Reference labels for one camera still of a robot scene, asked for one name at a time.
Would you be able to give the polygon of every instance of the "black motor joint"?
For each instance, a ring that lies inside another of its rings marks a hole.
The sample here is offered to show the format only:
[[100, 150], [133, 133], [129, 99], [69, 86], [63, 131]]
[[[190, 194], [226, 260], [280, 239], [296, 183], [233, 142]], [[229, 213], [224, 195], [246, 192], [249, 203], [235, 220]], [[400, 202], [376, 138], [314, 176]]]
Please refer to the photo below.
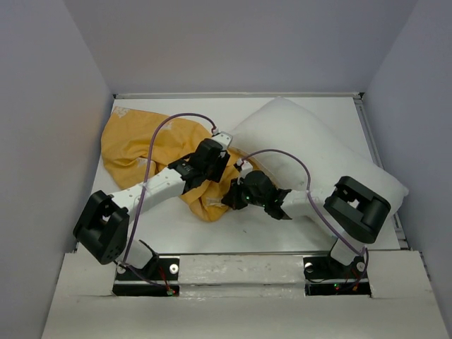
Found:
[[168, 168], [180, 173], [185, 181], [184, 193], [202, 185], [205, 180], [220, 182], [230, 154], [217, 141], [206, 138], [195, 152], [176, 160]]
[[352, 177], [341, 177], [323, 207], [354, 239], [373, 244], [391, 210], [389, 202]]
[[284, 197], [290, 191], [278, 189], [262, 171], [252, 171], [245, 178], [232, 180], [230, 190], [221, 202], [234, 210], [255, 205], [263, 207], [274, 219], [290, 219], [281, 208]]

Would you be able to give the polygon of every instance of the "white panel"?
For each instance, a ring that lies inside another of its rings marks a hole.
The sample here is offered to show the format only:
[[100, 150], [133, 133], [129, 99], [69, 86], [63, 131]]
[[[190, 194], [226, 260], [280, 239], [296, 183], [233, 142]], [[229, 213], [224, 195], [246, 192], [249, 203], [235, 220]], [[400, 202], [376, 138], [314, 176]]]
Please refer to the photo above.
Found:
[[[68, 296], [54, 299], [43, 338], [147, 339], [152, 334], [156, 338], [193, 339], [274, 339], [301, 335], [303, 338], [447, 339], [434, 296], [424, 290], [425, 272], [419, 254], [389, 253], [371, 252], [369, 275], [379, 278], [371, 284], [377, 290], [383, 290], [386, 285], [399, 290], [411, 279], [414, 282], [410, 284], [411, 290], [417, 293], [401, 297], [381, 295], [375, 299], [364, 295], [302, 297], [297, 290], [291, 295], [287, 288], [279, 293], [269, 288], [260, 295], [241, 289], [237, 292], [240, 297], [221, 297], [221, 290], [216, 288], [204, 295], [193, 289], [193, 297], [152, 298], [86, 297], [68, 291]], [[394, 262], [389, 269], [384, 265], [388, 260]], [[67, 264], [68, 268], [77, 266], [76, 260]], [[91, 278], [91, 266], [99, 267], [84, 258], [78, 265], [87, 269], [83, 274], [86, 279]], [[394, 278], [396, 266], [404, 266], [403, 279]], [[93, 280], [90, 286], [93, 291], [101, 285], [110, 287], [104, 283], [104, 280]]]
[[[340, 140], [371, 159], [352, 98], [290, 98], [310, 109]], [[197, 112], [208, 115], [220, 129], [229, 131], [271, 98], [133, 99], [115, 100], [115, 106], [163, 114]], [[197, 119], [205, 126], [203, 120]], [[93, 191], [111, 193], [118, 188], [100, 160]], [[392, 219], [382, 228], [372, 249], [399, 249]], [[230, 211], [217, 222], [200, 221], [184, 202], [173, 198], [140, 218], [137, 239], [160, 253], [228, 253], [272, 251], [329, 251], [333, 240], [307, 218], [278, 221], [255, 206]]]
[[364, 97], [385, 168], [410, 189], [400, 219], [452, 335], [452, 1], [419, 0]]
[[106, 296], [112, 294], [114, 264], [100, 265], [85, 247], [66, 253], [58, 277], [54, 298], [68, 295]]
[[298, 285], [235, 285], [235, 286], [181, 286], [184, 298], [304, 298], [304, 284]]
[[61, 0], [0, 1], [0, 337], [40, 338], [112, 96]]
[[182, 256], [181, 284], [302, 284], [301, 256]]
[[64, 0], [114, 93], [365, 89], [416, 0]]

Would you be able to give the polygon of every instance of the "white pillow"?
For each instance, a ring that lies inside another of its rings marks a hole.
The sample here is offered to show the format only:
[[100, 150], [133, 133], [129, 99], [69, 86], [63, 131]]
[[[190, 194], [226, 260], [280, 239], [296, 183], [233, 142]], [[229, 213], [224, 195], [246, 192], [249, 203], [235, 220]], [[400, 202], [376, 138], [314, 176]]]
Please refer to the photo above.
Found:
[[[390, 203], [388, 218], [408, 194], [395, 177], [343, 145], [313, 113], [288, 99], [278, 97], [270, 101], [231, 134], [234, 136], [232, 147], [241, 153], [277, 148], [298, 157], [311, 173], [311, 190], [331, 188], [333, 192], [342, 176], [356, 179]], [[262, 153], [254, 159], [279, 187], [306, 189], [306, 174], [290, 157]]]

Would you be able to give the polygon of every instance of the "screw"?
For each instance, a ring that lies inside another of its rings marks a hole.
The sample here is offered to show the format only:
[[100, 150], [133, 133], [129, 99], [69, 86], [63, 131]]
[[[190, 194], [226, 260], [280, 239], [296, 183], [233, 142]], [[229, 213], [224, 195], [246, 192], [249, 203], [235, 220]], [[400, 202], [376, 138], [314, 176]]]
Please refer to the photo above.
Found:
[[312, 265], [312, 263], [307, 263], [306, 265], [304, 265], [304, 270], [307, 273], [312, 273], [314, 272], [314, 265]]
[[116, 266], [116, 272], [118, 272], [118, 274], [124, 274], [126, 272], [126, 269], [120, 265]]
[[177, 272], [179, 272], [179, 266], [176, 265], [175, 263], [173, 263], [170, 267], [169, 267], [169, 272], [171, 274], [177, 274]]
[[364, 267], [365, 267], [365, 266], [366, 266], [366, 265], [365, 265], [364, 263], [359, 262], [359, 263], [356, 264], [356, 269], [357, 269], [359, 272], [364, 272]]

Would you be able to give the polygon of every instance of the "cable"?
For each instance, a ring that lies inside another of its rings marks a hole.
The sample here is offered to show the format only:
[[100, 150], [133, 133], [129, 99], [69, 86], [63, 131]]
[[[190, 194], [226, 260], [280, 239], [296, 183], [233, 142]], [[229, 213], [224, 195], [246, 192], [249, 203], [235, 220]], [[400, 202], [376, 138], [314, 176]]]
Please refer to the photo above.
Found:
[[367, 247], [364, 249], [364, 252], [366, 254], [365, 262], [364, 262], [364, 270], [361, 272], [361, 275], [356, 279], [354, 282], [352, 282], [350, 285], [341, 288], [338, 290], [338, 292], [344, 292], [353, 289], [355, 286], [358, 286], [361, 279], [366, 275], [367, 273], [367, 267], [369, 266], [369, 250]]
[[145, 192], [146, 192], [146, 184], [147, 184], [148, 178], [149, 178], [151, 155], [152, 155], [152, 151], [153, 151], [153, 147], [154, 147], [155, 138], [157, 137], [158, 131], [168, 121], [173, 120], [178, 117], [200, 117], [200, 118], [203, 118], [203, 119], [209, 121], [212, 124], [212, 133], [214, 132], [214, 130], [217, 129], [217, 126], [215, 125], [215, 123], [213, 122], [213, 120], [211, 118], [206, 117], [205, 115], [202, 115], [202, 114], [198, 114], [198, 113], [178, 113], [178, 114], [172, 115], [172, 116], [166, 118], [165, 120], [163, 120], [160, 123], [160, 125], [158, 125], [158, 127], [155, 129], [154, 134], [149, 143], [148, 162], [146, 163], [146, 172], [144, 174], [143, 188], [141, 189], [140, 199], [138, 200], [138, 205], [136, 206], [136, 214], [135, 214], [135, 219], [133, 220], [132, 232], [130, 234], [129, 243], [127, 244], [126, 251], [124, 253], [124, 259], [123, 259], [124, 263], [126, 263], [127, 256], [129, 255], [130, 248], [132, 246], [132, 241], [133, 241], [133, 238], [135, 237], [136, 228], [138, 227], [138, 219], [140, 218], [141, 208], [143, 207], [143, 201], [144, 201], [144, 196], [145, 196]]
[[167, 288], [167, 294], [168, 294], [169, 296], [175, 295], [175, 294], [176, 294], [176, 291], [174, 291], [174, 290], [170, 287], [170, 285], [168, 284], [167, 276], [165, 275], [165, 272], [164, 272], [162, 266], [159, 266], [158, 272], [159, 272], [159, 274], [160, 274], [160, 277], [162, 277], [163, 281], [165, 281], [165, 286], [166, 286], [166, 288]]
[[359, 275], [358, 273], [356, 273], [356, 271], [352, 268], [352, 273], [355, 276], [356, 279], [359, 279]]
[[330, 229], [330, 231], [338, 238], [340, 239], [345, 245], [347, 245], [347, 247], [352, 250], [357, 256], [363, 256], [362, 252], [359, 252], [356, 248], [353, 247], [353, 245], [351, 245], [351, 243], [349, 243], [348, 240], [346, 240], [346, 238], [344, 238], [341, 233], [339, 233], [334, 226], [332, 226], [332, 224], [329, 223], [329, 221], [327, 221], [327, 219], [323, 216], [322, 212], [319, 210], [319, 208], [317, 207], [316, 203], [314, 202], [313, 198], [311, 197], [311, 192], [310, 192], [310, 188], [311, 188], [311, 173], [309, 173], [308, 167], [297, 157], [295, 157], [294, 155], [285, 152], [284, 150], [276, 150], [273, 148], [268, 148], [265, 150], [257, 150], [256, 152], [252, 152], [250, 154], [248, 154], [246, 157], [242, 158], [242, 161], [245, 161], [257, 154], [260, 153], [264, 153], [264, 152], [276, 152], [276, 153], [281, 153], [284, 154], [288, 157], [291, 157], [293, 160], [295, 160], [296, 162], [298, 162], [303, 168], [304, 171], [306, 172], [306, 176], [307, 176], [307, 184], [306, 184], [306, 190], [307, 190], [307, 197], [309, 200], [309, 203], [311, 204], [312, 208], [314, 209], [314, 211], [316, 212], [316, 214], [319, 216], [319, 218], [323, 221], [323, 223], [326, 225], [326, 227], [328, 227]]
[[121, 265], [120, 263], [118, 263], [117, 261], [114, 261], [115, 264], [117, 264], [118, 266], [122, 267], [122, 268], [128, 268], [137, 278], [141, 279], [142, 281], [146, 281], [148, 284], [151, 284], [152, 286], [156, 286], [156, 287], [161, 287], [161, 288], [165, 288], [165, 286], [161, 285], [161, 284], [157, 284], [156, 282], [153, 282], [152, 280], [147, 279], [147, 277], [145, 277], [144, 275], [142, 275], [141, 273], [139, 273], [136, 268], [134, 268], [131, 265]]

